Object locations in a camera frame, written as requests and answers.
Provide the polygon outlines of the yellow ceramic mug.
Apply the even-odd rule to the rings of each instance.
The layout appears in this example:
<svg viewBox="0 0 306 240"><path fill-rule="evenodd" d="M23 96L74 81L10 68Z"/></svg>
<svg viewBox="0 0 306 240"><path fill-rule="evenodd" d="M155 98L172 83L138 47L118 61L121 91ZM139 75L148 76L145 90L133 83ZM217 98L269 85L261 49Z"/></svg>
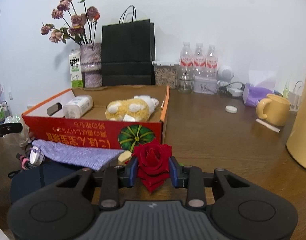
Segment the yellow ceramic mug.
<svg viewBox="0 0 306 240"><path fill-rule="evenodd" d="M286 98L269 93L258 102L256 114L271 125L282 127L288 120L290 107L291 103Z"/></svg>

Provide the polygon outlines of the navy blue zipper pouch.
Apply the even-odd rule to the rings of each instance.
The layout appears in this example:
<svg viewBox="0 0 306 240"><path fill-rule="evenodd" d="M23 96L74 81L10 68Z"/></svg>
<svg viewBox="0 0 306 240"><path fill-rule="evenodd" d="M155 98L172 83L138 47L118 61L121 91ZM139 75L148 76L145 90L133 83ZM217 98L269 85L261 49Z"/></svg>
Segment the navy blue zipper pouch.
<svg viewBox="0 0 306 240"><path fill-rule="evenodd" d="M11 204L80 169L81 166L49 161L38 167L15 174L9 191Z"/></svg>

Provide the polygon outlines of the small wooden block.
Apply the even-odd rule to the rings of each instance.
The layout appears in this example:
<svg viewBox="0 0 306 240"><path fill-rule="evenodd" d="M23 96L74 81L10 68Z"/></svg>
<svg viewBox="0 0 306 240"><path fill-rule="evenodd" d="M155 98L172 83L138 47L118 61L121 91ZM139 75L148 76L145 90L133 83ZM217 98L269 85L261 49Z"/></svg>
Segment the small wooden block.
<svg viewBox="0 0 306 240"><path fill-rule="evenodd" d="M132 153L130 151L124 151L117 158L118 165L126 165L128 161L132 158Z"/></svg>

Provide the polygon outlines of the water bottle right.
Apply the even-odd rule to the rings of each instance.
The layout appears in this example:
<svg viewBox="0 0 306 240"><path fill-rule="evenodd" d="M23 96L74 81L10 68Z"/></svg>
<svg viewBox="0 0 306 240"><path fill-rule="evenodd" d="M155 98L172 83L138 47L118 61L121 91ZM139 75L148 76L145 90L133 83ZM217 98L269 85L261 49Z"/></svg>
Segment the water bottle right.
<svg viewBox="0 0 306 240"><path fill-rule="evenodd" d="M210 44L206 55L206 71L207 77L216 79L218 70L218 58L215 53L215 46Z"/></svg>

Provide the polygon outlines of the purple knitted cloth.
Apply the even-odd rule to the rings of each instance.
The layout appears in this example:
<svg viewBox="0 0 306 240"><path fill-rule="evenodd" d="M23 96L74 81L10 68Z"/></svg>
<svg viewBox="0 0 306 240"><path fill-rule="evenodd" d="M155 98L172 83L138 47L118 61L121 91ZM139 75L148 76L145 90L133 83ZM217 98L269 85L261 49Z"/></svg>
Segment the purple knitted cloth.
<svg viewBox="0 0 306 240"><path fill-rule="evenodd" d="M124 152L124 150L109 148L70 146L61 142L40 139L33 141L32 145L36 146L45 157L52 161L88 167L94 171L99 171Z"/></svg>

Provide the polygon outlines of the iridescent plastic bag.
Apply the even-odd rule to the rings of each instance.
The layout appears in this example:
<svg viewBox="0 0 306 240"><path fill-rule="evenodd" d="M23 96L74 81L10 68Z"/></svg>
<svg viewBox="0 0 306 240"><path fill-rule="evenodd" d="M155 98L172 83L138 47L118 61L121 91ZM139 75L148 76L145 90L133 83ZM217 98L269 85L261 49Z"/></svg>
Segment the iridescent plastic bag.
<svg viewBox="0 0 306 240"><path fill-rule="evenodd" d="M10 125L10 131L3 136L6 144L24 147L31 142L29 136L30 129L20 115L8 116L4 124Z"/></svg>

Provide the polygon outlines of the dried pink rose bouquet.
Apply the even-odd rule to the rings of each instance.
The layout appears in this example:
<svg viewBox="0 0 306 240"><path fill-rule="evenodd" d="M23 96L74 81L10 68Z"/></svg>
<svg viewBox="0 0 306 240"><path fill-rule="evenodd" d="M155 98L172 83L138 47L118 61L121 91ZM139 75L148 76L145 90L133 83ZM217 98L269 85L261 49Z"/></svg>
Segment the dried pink rose bouquet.
<svg viewBox="0 0 306 240"><path fill-rule="evenodd" d="M80 46L95 43L100 11L94 6L87 7L86 0L60 0L51 18L64 21L58 28L51 23L42 24L41 35L49 35L52 43L65 44L68 40Z"/></svg>

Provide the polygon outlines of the water bottle middle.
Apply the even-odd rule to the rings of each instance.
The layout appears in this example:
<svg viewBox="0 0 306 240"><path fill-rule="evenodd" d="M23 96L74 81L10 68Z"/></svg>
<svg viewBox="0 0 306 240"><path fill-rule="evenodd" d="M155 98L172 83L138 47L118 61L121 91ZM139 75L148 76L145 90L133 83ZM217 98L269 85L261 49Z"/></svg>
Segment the water bottle middle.
<svg viewBox="0 0 306 240"><path fill-rule="evenodd" d="M193 55L194 76L202 77L205 66L206 66L206 57L203 52L203 44L197 43Z"/></svg>

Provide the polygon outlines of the water bottle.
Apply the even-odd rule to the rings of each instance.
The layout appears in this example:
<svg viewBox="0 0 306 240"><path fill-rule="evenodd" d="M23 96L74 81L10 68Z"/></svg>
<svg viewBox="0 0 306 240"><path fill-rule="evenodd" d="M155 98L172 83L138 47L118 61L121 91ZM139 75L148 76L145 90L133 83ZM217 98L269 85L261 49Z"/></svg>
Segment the water bottle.
<svg viewBox="0 0 306 240"><path fill-rule="evenodd" d="M189 42L183 43L178 66L178 79L193 79L193 52Z"/></svg>
<svg viewBox="0 0 306 240"><path fill-rule="evenodd" d="M216 79L218 70L218 58L215 53L215 46L210 44L206 55L206 71L207 77Z"/></svg>
<svg viewBox="0 0 306 240"><path fill-rule="evenodd" d="M206 57L203 52L203 44L197 43L193 55L194 76L202 77L205 66L206 66Z"/></svg>

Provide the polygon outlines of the white tin box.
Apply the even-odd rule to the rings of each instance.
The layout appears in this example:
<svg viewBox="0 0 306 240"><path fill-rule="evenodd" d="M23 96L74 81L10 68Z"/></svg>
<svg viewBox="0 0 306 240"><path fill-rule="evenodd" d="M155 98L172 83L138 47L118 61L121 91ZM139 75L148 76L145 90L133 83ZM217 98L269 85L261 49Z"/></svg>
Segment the white tin box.
<svg viewBox="0 0 306 240"><path fill-rule="evenodd" d="M218 81L216 79L195 76L193 82L193 92L214 95L218 92Z"/></svg>

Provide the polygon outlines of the white jar lid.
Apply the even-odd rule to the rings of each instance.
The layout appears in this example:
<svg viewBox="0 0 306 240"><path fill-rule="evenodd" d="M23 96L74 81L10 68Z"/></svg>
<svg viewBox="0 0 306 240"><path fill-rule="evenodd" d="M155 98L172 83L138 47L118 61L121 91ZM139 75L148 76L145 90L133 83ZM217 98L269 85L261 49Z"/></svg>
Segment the white jar lid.
<svg viewBox="0 0 306 240"><path fill-rule="evenodd" d="M30 163L34 166L39 166L44 162L44 160L45 156L41 153L40 148L33 146L29 156Z"/></svg>

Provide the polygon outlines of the yellow white plush toy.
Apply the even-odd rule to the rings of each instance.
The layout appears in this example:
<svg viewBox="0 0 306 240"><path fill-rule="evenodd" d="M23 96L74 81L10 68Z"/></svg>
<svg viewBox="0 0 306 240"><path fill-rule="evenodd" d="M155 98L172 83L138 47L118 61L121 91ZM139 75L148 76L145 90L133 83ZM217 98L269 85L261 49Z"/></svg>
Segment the yellow white plush toy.
<svg viewBox="0 0 306 240"><path fill-rule="evenodd" d="M146 122L154 113L159 101L149 95L137 95L131 99L112 101L105 116L111 121Z"/></svg>

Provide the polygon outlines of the water bottle left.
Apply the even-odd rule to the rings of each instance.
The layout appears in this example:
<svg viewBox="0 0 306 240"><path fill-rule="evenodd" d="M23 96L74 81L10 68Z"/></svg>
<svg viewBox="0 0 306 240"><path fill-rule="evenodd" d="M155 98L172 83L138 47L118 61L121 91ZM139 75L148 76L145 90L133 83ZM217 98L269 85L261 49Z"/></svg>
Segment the water bottle left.
<svg viewBox="0 0 306 240"><path fill-rule="evenodd" d="M189 42L183 43L178 66L178 79L193 79L193 52Z"/></svg>

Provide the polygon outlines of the white paper stick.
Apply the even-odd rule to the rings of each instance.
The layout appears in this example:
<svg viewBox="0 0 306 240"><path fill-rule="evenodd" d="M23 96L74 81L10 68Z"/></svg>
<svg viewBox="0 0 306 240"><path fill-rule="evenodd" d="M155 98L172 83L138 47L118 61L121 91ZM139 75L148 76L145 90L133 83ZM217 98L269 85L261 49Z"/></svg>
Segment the white paper stick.
<svg viewBox="0 0 306 240"><path fill-rule="evenodd" d="M265 126L266 128L270 129L271 131L275 132L275 133L279 133L280 132L280 128L277 128L273 125L268 124L267 122L260 120L260 119L256 119L255 120L258 124L261 124L262 126Z"/></svg>

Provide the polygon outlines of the red rose flower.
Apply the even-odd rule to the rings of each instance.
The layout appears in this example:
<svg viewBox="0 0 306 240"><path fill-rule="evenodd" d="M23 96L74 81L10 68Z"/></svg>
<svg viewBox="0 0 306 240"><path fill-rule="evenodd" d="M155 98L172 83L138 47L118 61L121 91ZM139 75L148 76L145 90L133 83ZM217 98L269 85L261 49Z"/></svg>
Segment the red rose flower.
<svg viewBox="0 0 306 240"><path fill-rule="evenodd" d="M170 145L159 144L156 141L138 145L132 156L138 160L137 178L149 193L153 193L170 178L169 158L172 156Z"/></svg>

